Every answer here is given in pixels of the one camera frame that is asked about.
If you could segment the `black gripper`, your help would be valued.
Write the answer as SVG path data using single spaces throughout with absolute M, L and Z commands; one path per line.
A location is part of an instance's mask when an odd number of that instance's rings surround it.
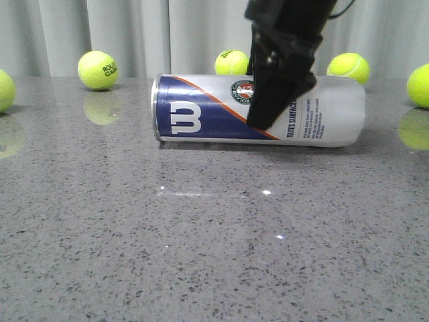
M 266 130 L 316 85 L 311 72 L 335 1 L 249 1 L 254 94 L 247 124 Z

